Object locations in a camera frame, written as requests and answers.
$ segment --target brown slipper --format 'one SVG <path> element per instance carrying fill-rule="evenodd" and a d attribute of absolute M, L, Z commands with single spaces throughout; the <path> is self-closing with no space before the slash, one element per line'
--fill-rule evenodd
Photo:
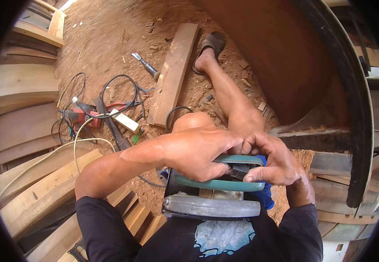
<path fill-rule="evenodd" d="M 214 32 L 211 32 L 210 34 L 208 34 L 207 38 L 203 41 L 203 43 L 201 45 L 201 50 L 200 50 L 197 58 L 195 59 L 194 63 L 192 64 L 192 70 L 194 71 L 194 73 L 196 73 L 197 75 L 200 75 L 200 76 L 205 74 L 203 71 L 200 72 L 195 68 L 195 62 L 200 57 L 200 55 L 203 53 L 204 49 L 206 49 L 207 47 L 213 48 L 214 55 L 216 56 L 216 59 L 217 59 L 218 55 L 223 51 L 224 46 L 225 46 L 225 41 L 224 41 L 224 37 L 222 34 L 220 34 L 217 31 L 214 31 Z"/>

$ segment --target hand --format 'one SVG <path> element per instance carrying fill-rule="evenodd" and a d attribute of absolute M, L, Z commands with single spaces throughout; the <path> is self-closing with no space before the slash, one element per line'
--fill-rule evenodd
<path fill-rule="evenodd" d="M 265 132 L 249 134 L 242 144 L 241 154 L 268 156 L 267 165 L 251 169 L 245 175 L 244 182 L 267 181 L 273 185 L 289 186 L 306 175 L 303 167 L 281 139 Z"/>
<path fill-rule="evenodd" d="M 238 134 L 216 129 L 214 125 L 162 135 L 159 140 L 165 165 L 201 182 L 229 174 L 229 165 L 213 160 L 243 142 Z"/>

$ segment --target foot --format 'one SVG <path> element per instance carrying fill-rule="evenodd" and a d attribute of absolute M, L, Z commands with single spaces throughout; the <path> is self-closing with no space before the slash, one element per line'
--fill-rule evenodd
<path fill-rule="evenodd" d="M 211 63 L 216 63 L 217 60 L 214 55 L 214 50 L 211 47 L 206 47 L 198 59 L 195 61 L 195 69 L 198 71 L 206 71 Z"/>

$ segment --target sawdust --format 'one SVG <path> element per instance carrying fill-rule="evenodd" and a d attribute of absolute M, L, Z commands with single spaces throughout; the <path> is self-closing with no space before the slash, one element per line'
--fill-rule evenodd
<path fill-rule="evenodd" d="M 192 52 L 189 61 L 178 106 L 184 105 L 191 107 L 194 111 L 206 112 L 213 118 L 218 128 L 225 129 L 213 110 L 205 105 L 198 107 L 205 97 L 210 94 L 214 95 L 214 90 L 207 78 L 198 76 L 191 70 L 202 40 L 212 31 L 223 33 L 226 39 L 226 47 L 218 58 L 220 66 L 236 81 L 255 107 L 258 107 L 262 101 L 266 102 L 251 68 L 248 66 L 243 69 L 239 65 L 238 62 L 244 57 L 232 39 L 209 15 L 194 6 L 189 0 L 78 0 L 65 13 L 67 15 L 64 21 L 65 45 L 57 56 L 56 78 L 60 80 L 59 90 L 63 90 L 74 75 L 85 72 L 86 87 L 82 95 L 78 97 L 82 103 L 93 104 L 93 98 L 102 91 L 103 86 L 113 76 L 118 74 L 129 75 L 146 90 L 154 87 L 156 81 L 130 54 L 138 52 L 144 60 L 159 71 L 171 45 L 171 41 L 167 40 L 173 39 L 180 23 L 197 23 L 201 33 L 197 48 Z M 153 26 L 145 26 L 149 22 L 153 22 Z M 150 46 L 157 46 L 157 49 L 150 49 Z M 242 83 L 242 78 L 251 85 L 250 88 Z M 117 79 L 109 86 L 114 89 L 115 97 L 110 99 L 110 92 L 106 92 L 105 104 L 132 100 L 134 90 L 132 84 L 125 78 Z M 82 78 L 78 77 L 66 91 L 61 101 L 61 108 L 64 108 L 71 98 L 80 92 L 81 88 Z M 153 91 L 150 91 L 144 102 L 146 116 L 150 109 L 152 95 Z M 212 99 L 211 103 L 219 108 L 215 99 Z M 136 119 L 141 113 L 142 108 L 139 106 L 124 114 Z M 185 113 L 184 110 L 178 111 L 174 120 Z M 146 126 L 145 119 L 138 122 L 142 124 L 145 132 L 154 137 L 164 133 L 163 128 Z M 279 125 L 276 116 L 266 119 L 266 131 Z M 120 127 L 120 130 L 131 141 L 134 134 L 123 127 Z M 113 143 L 107 125 L 104 125 L 103 129 L 93 129 L 92 133 L 96 137 L 107 139 Z M 68 129 L 65 126 L 61 129 L 61 134 L 68 138 Z M 147 139 L 144 135 L 137 143 Z M 99 142 L 97 145 L 92 145 L 92 149 L 95 148 L 99 149 L 102 154 L 111 153 L 111 148 L 107 143 Z M 160 183 L 154 171 L 146 172 L 143 176 L 157 184 Z M 151 186 L 139 178 L 129 181 L 127 186 L 135 192 L 143 206 L 149 207 L 154 214 L 160 213 L 164 189 Z"/>
<path fill-rule="evenodd" d="M 305 169 L 309 180 L 315 179 L 316 177 L 309 173 L 310 164 L 312 163 L 315 151 L 291 149 L 291 152 Z M 272 186 L 271 198 L 274 200 L 275 204 L 274 207 L 268 211 L 268 216 L 271 217 L 277 225 L 280 225 L 284 213 L 290 208 L 289 202 L 287 201 L 286 186 Z"/>

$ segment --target red power tool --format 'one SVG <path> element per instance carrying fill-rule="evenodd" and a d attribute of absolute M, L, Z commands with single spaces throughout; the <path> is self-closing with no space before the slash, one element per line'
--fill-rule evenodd
<path fill-rule="evenodd" d="M 99 114 L 95 106 L 92 106 L 86 103 L 80 103 L 80 106 L 83 107 L 86 110 L 86 112 L 88 112 L 92 116 L 96 116 Z M 75 132 L 77 132 L 80 126 L 84 124 L 90 118 L 77 105 L 73 108 L 73 111 L 65 110 L 64 115 L 66 118 L 69 118 L 71 120 L 71 124 L 73 125 L 73 130 Z M 91 127 L 91 128 L 101 128 L 101 125 L 102 125 L 101 119 L 94 118 L 86 126 Z"/>

